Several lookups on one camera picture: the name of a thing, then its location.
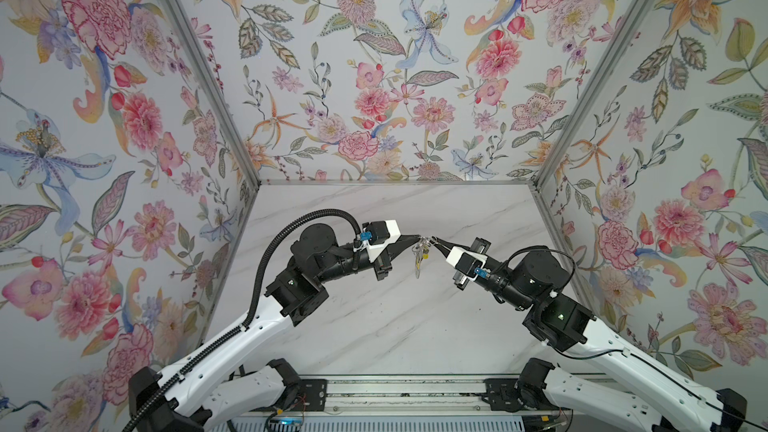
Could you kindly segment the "steel key holder plate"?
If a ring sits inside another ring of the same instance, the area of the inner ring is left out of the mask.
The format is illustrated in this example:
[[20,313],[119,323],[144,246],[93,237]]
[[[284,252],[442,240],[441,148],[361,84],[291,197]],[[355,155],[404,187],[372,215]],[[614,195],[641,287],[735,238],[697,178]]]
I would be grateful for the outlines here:
[[425,261],[425,260],[422,260],[422,256],[421,256],[422,247],[425,247],[425,246],[430,248],[429,241],[427,239],[421,238],[421,241],[412,248],[412,253],[414,255],[414,264],[415,264],[415,277],[417,279],[420,278],[422,264]]

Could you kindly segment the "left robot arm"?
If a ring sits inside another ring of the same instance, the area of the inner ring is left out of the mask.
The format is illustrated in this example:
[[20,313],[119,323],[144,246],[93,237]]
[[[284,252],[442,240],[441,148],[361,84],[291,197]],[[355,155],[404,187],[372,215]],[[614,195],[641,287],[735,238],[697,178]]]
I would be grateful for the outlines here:
[[321,209],[285,226],[257,267],[250,304],[228,329],[155,372],[129,380],[128,431],[212,431],[252,410],[291,407],[302,380],[284,359],[236,377],[247,358],[298,326],[328,297],[325,283],[371,270],[382,280],[393,261],[421,240],[396,221],[359,224],[339,209]]

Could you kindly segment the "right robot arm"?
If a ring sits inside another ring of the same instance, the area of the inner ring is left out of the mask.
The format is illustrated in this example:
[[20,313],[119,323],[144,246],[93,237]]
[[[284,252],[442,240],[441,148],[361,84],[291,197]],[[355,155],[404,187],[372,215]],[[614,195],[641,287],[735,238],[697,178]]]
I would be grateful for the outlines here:
[[499,261],[482,239],[470,247],[437,237],[431,242],[454,269],[459,288],[475,283],[525,312],[523,325],[535,339],[563,358],[591,363],[624,388],[616,391],[531,359],[513,392],[520,407],[570,409],[625,431],[738,431],[745,425],[743,396],[700,385],[653,360],[564,294],[573,273],[561,266],[559,252],[532,246]]

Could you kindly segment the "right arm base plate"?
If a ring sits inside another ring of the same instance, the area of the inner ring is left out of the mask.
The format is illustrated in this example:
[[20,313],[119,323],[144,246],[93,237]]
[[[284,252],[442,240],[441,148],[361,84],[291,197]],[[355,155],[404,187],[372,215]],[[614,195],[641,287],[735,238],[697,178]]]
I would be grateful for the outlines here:
[[484,386],[482,401],[491,411],[514,413],[525,408],[517,378],[488,378],[484,380]]

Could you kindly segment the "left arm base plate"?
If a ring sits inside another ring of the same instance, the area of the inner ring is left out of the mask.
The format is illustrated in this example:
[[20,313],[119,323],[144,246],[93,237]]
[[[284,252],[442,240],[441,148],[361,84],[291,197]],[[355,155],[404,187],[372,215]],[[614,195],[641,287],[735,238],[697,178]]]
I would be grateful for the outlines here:
[[302,379],[284,390],[283,411],[323,412],[328,398],[327,379]]

